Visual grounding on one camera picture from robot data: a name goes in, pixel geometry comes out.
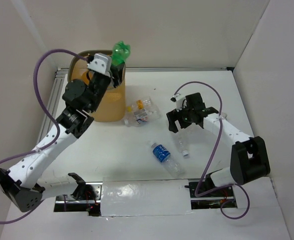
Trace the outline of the crushed clear bottle white cap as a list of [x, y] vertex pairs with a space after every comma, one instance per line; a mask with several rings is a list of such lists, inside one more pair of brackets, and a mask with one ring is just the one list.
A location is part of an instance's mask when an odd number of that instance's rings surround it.
[[173, 134], [173, 141], [179, 153], [184, 157], [189, 157], [189, 147], [186, 136], [183, 131], [178, 131], [177, 133]]

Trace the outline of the green plastic bottle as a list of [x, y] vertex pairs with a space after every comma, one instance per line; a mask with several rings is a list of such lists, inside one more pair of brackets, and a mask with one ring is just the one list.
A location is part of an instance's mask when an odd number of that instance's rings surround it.
[[121, 65], [126, 62], [131, 54], [131, 46], [129, 44], [125, 44], [124, 41], [117, 42], [112, 49], [112, 64], [114, 66]]

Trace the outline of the blue label water bottle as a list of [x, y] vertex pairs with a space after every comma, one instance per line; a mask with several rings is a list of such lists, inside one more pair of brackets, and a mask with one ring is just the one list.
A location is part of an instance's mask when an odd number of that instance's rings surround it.
[[179, 179], [183, 176], [183, 168], [165, 146], [155, 141], [148, 141], [147, 144], [152, 151], [152, 155], [160, 163], [160, 165], [170, 174], [170, 176], [172, 176], [175, 179]]

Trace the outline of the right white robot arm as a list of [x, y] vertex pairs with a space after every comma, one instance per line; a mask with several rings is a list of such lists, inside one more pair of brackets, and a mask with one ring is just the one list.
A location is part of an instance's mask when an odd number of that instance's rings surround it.
[[177, 133], [191, 124], [215, 135], [231, 149], [229, 167], [205, 175], [205, 191], [216, 196], [222, 186], [245, 185], [267, 176], [271, 172], [265, 141], [250, 136], [229, 123], [214, 107], [206, 107], [200, 93], [183, 96], [177, 93], [171, 97], [175, 109], [166, 114], [169, 131]]

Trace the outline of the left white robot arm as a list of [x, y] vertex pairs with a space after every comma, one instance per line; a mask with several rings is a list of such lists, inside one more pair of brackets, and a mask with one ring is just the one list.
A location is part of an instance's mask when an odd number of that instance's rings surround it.
[[65, 108], [47, 135], [21, 161], [9, 169], [0, 168], [2, 192], [23, 213], [34, 210], [47, 198], [70, 195], [78, 200], [85, 195], [88, 185], [74, 172], [56, 180], [40, 181], [40, 177], [65, 149], [86, 132], [94, 121], [91, 114], [97, 111], [106, 92], [110, 87], [122, 84], [125, 64], [111, 66], [108, 74], [94, 68], [90, 71], [93, 76], [89, 84], [74, 79], [66, 85], [62, 95]]

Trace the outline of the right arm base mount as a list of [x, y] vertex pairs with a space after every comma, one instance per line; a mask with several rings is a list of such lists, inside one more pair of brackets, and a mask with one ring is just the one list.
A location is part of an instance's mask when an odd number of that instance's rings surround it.
[[231, 187], [225, 187], [223, 189], [208, 193], [207, 195], [196, 197], [195, 190], [197, 184], [197, 181], [190, 180], [188, 184], [185, 185], [185, 188], [188, 189], [190, 193], [192, 210], [219, 209], [223, 204], [223, 208], [237, 207], [234, 191]]

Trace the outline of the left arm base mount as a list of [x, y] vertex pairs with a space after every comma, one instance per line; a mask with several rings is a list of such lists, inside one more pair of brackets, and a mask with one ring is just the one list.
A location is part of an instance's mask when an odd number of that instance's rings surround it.
[[85, 182], [76, 173], [69, 173], [76, 180], [77, 188], [71, 195], [58, 195], [55, 198], [55, 213], [87, 212], [89, 216], [101, 216], [101, 197], [103, 182]]

